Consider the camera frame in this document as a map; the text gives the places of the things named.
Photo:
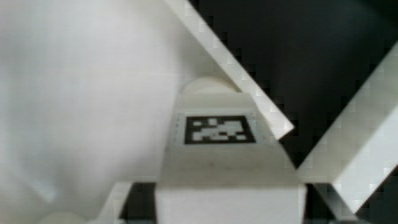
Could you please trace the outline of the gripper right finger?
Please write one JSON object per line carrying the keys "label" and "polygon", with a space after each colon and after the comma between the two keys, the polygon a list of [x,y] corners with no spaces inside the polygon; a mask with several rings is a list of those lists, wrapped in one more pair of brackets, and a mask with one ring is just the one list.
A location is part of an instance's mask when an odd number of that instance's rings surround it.
{"label": "gripper right finger", "polygon": [[334,187],[327,183],[307,184],[302,224],[343,224],[350,211]]}

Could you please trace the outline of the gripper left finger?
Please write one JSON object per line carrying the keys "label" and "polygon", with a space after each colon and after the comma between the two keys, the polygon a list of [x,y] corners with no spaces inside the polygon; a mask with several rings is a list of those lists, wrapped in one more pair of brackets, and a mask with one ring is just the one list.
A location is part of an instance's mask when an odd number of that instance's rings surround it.
{"label": "gripper left finger", "polygon": [[119,182],[87,224],[156,224],[155,182]]}

